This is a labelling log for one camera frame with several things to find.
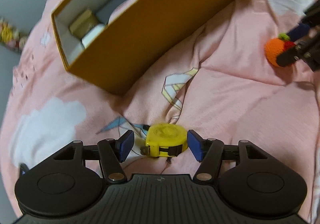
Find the orange green crochet toy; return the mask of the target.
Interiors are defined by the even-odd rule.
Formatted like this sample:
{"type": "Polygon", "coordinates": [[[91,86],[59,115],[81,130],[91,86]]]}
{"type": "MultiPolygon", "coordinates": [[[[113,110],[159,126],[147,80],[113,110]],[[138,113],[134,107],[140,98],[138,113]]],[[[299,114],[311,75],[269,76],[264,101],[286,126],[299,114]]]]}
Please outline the orange green crochet toy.
{"type": "Polygon", "coordinates": [[[295,47],[295,43],[286,33],[280,33],[277,38],[272,38],[264,45],[264,53],[268,62],[279,67],[276,60],[279,55],[295,47]]]}

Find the yellow tape measure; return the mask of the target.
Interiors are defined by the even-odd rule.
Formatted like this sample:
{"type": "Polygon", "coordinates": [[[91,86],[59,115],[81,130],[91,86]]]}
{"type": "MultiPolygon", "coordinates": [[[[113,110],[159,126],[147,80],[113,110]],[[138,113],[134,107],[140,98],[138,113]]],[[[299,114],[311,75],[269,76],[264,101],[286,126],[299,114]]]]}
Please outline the yellow tape measure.
{"type": "Polygon", "coordinates": [[[160,123],[149,127],[140,152],[148,157],[176,157],[187,148],[186,129],[180,125],[160,123]]]}

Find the long white box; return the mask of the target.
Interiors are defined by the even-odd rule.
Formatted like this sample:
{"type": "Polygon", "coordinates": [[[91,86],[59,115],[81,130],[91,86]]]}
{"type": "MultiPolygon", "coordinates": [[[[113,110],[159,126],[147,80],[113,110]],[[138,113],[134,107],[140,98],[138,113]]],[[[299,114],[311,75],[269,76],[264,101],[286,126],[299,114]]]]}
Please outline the long white box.
{"type": "Polygon", "coordinates": [[[81,40],[84,48],[87,48],[104,29],[104,24],[98,24],[93,29],[91,29],[81,40]]]}

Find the small gold box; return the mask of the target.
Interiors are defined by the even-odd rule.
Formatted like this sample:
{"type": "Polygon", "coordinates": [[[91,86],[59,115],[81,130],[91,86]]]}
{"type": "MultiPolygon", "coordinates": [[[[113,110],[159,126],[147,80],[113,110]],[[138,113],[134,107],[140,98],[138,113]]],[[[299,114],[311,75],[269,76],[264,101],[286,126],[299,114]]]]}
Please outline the small gold box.
{"type": "Polygon", "coordinates": [[[86,9],[82,13],[80,13],[69,25],[69,30],[73,36],[80,39],[83,38],[98,24],[99,21],[92,10],[86,9]]]}

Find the pink cartoon pouch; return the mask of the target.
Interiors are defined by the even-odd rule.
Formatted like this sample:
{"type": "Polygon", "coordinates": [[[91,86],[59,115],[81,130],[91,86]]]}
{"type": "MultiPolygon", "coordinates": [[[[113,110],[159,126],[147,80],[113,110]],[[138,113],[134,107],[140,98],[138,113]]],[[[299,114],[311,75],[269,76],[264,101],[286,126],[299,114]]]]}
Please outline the pink cartoon pouch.
{"type": "Polygon", "coordinates": [[[129,7],[135,4],[137,0],[125,0],[125,2],[121,3],[119,6],[113,10],[111,13],[108,24],[111,24],[114,20],[116,20],[120,15],[122,15],[129,7]]]}

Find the dark grey small box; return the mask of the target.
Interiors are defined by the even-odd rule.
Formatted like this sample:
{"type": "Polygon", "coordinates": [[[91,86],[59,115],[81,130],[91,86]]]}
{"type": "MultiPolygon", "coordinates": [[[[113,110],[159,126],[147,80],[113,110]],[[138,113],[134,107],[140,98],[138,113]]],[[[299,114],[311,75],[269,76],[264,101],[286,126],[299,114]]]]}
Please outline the dark grey small box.
{"type": "Polygon", "coordinates": [[[123,4],[126,0],[108,0],[102,7],[95,13],[97,19],[103,24],[108,24],[110,16],[114,10],[123,4]]]}

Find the pink printed bed quilt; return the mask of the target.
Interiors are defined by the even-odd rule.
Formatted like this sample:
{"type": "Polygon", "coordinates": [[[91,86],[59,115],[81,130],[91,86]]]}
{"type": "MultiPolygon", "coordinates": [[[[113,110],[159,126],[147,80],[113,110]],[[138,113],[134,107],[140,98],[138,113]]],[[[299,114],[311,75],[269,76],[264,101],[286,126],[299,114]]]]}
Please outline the pink printed bed quilt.
{"type": "Polygon", "coordinates": [[[20,164],[32,168],[75,139],[96,144],[167,122],[202,137],[247,139],[299,173],[300,215],[319,220],[319,73],[299,61],[275,68],[264,44],[290,30],[313,0],[235,0],[167,51],[124,96],[65,71],[47,0],[18,66],[1,127],[1,175],[13,210],[20,164]]]}

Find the orange cardboard storage box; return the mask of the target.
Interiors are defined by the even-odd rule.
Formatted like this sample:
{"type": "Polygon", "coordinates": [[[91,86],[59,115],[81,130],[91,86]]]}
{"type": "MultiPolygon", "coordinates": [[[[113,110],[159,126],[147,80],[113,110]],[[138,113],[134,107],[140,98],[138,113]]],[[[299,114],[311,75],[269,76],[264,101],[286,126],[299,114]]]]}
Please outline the orange cardboard storage box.
{"type": "Polygon", "coordinates": [[[63,0],[52,12],[52,25],[66,71],[123,95],[166,51],[233,0],[136,0],[105,24],[88,46],[83,45],[71,24],[107,1],[63,0]]]}

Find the plush toy pile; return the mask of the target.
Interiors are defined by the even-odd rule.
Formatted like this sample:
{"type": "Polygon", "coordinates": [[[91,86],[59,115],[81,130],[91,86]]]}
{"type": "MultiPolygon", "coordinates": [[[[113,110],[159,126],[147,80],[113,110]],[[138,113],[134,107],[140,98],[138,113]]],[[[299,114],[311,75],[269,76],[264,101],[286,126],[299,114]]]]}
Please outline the plush toy pile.
{"type": "Polygon", "coordinates": [[[21,54],[29,35],[12,26],[3,17],[0,20],[0,27],[1,45],[10,51],[21,54]]]}

